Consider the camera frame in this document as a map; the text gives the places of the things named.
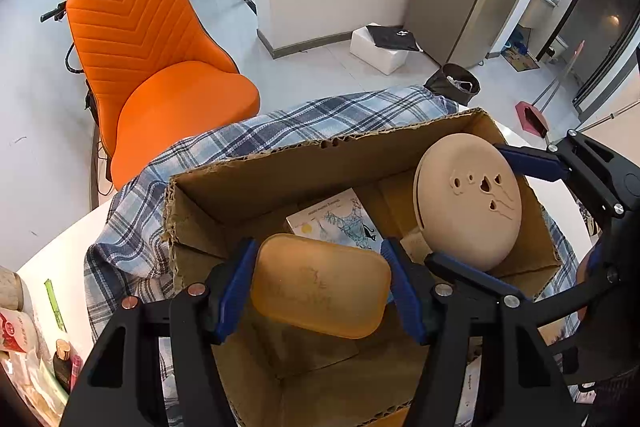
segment book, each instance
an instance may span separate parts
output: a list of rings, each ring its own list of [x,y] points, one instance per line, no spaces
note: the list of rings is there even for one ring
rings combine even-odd
[[[294,234],[310,239],[378,253],[382,246],[383,237],[352,188],[292,214],[287,223]]]

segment orange plastic container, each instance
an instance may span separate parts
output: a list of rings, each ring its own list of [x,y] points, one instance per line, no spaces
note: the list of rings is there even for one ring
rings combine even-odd
[[[377,252],[279,233],[258,251],[251,300],[276,321],[361,339],[380,325],[390,284]]]

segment plaid blanket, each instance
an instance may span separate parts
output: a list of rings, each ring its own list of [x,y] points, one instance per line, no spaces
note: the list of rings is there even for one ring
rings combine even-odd
[[[303,103],[174,144],[114,196],[104,231],[87,251],[84,288],[94,339],[124,296],[149,302],[173,295],[168,245],[161,240],[164,190],[172,174],[305,140],[406,126],[457,111],[455,102],[421,86],[394,87]],[[546,297],[574,285],[577,261],[558,226],[544,214],[562,260],[543,291]],[[569,317],[567,333],[576,324],[576,318]],[[168,341],[162,341],[161,354],[162,377],[167,379],[172,374]],[[171,395],[166,389],[165,396]]]

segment chair backrest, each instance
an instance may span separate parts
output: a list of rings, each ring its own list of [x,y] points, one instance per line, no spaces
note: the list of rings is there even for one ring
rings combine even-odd
[[[231,57],[206,34],[189,0],[67,0],[66,13],[110,155],[124,104],[153,74],[185,60],[238,73]]]

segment chair seat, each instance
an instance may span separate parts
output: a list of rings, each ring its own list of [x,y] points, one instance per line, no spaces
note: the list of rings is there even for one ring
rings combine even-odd
[[[158,71],[127,99],[111,161],[120,190],[177,141],[255,116],[258,90],[241,74],[225,73],[198,60]]]

